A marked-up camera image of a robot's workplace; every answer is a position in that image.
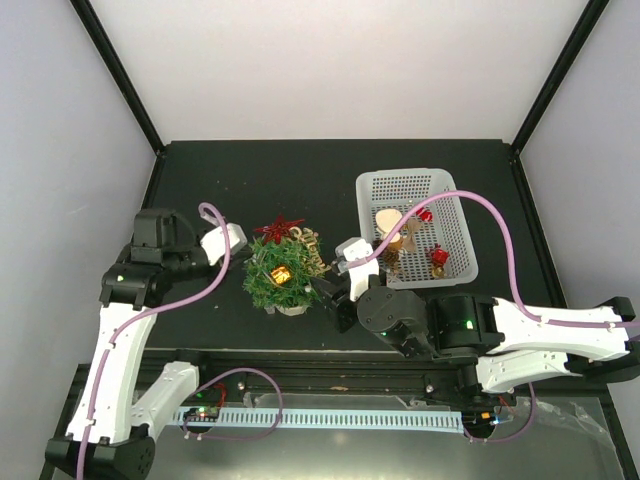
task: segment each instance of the black table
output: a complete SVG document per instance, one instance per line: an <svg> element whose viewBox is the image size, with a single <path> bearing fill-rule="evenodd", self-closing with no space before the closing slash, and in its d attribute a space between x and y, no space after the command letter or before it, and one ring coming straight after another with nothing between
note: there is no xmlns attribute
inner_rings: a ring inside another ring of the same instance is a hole
<svg viewBox="0 0 640 480"><path fill-rule="evenodd" d="M522 297L532 305L550 305L543 270L510 162L508 145L499 140L320 140L173 142L152 185L147 206L175 208L194 225L201 201L216 205L250 237L254 228L282 213L304 218L320 233L323 256L359 236L355 181L364 172L395 168L442 168L458 189L479 193L502 212L513 235ZM455 288L511 298L504 244L483 207L463 200L479 265L477 279ZM244 272L230 272L208 298L161 314L151 333L150 349L379 352L388 351L370 334L353 328L339 334L318 306L300 317L267 315L253 308L242 290ZM179 285L165 298L184 298L204 282Z"/></svg>

